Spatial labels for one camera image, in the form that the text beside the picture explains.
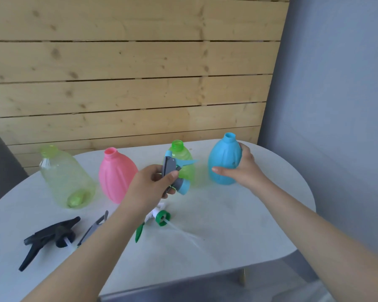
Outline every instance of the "bottle opening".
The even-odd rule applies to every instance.
[[[174,151],[182,151],[184,148],[183,142],[181,140],[175,140],[172,142],[172,150]]]
[[[110,147],[105,149],[104,155],[105,157],[113,157],[118,153],[118,150],[115,147]]]
[[[227,132],[224,135],[223,140],[226,141],[226,142],[234,142],[235,141],[235,137],[236,137],[236,135],[233,134],[232,132]]]
[[[53,158],[57,155],[59,149],[54,145],[46,145],[41,148],[41,156],[43,158]]]

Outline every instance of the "plastic bottle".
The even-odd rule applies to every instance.
[[[181,140],[173,141],[169,150],[172,152],[172,158],[193,160],[191,153],[183,145]],[[182,169],[179,171],[179,178],[188,179],[192,182],[195,179],[195,166],[192,164],[182,167]]]
[[[218,183],[229,185],[235,182],[234,179],[218,175],[212,171],[212,167],[220,166],[226,168],[236,168],[241,161],[241,146],[235,139],[235,134],[227,132],[224,137],[217,142],[210,152],[208,170],[210,178]]]
[[[57,204],[63,208],[82,208],[94,197],[96,184],[77,160],[49,145],[41,149],[39,167]]]
[[[138,172],[136,164],[114,147],[104,151],[99,179],[104,194],[114,203],[121,203]]]

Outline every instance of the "translucent yellow-green bottle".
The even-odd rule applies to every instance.
[[[193,160],[189,150],[183,145],[181,140],[175,140],[172,142],[171,148],[172,158],[181,160]],[[195,179],[195,166],[193,164],[182,167],[179,171],[179,177],[193,181]]]
[[[82,208],[94,197],[96,184],[69,153],[49,145],[41,149],[42,176],[57,204],[63,208]]]

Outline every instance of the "left hand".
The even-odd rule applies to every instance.
[[[121,204],[124,208],[133,209],[144,218],[157,206],[166,188],[178,178],[179,174],[178,171],[172,171],[161,178],[161,168],[161,165],[153,164],[136,173],[122,200]],[[175,194],[175,189],[171,188],[168,194]]]

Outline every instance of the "white table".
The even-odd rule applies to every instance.
[[[155,222],[144,226],[138,243],[128,243],[101,291],[108,295],[149,285],[245,267],[284,257],[296,247],[279,228],[265,206],[238,184],[220,186],[210,181],[207,158],[218,140],[187,142],[196,164],[196,182],[185,195],[168,198],[171,221],[197,235],[199,250],[170,226]],[[262,171],[282,189],[310,209],[314,198],[305,180],[284,159],[267,149],[244,142],[251,148]],[[122,148],[139,169],[161,163],[169,145]],[[76,156],[97,180],[103,151]],[[0,301],[19,301],[69,256],[67,248],[53,243],[45,246],[25,271],[18,271],[30,246],[23,240],[51,224],[81,217],[73,228],[74,245],[105,210],[117,205],[108,200],[100,187],[96,201],[81,210],[58,207],[51,198],[40,172],[13,188],[0,200]]]

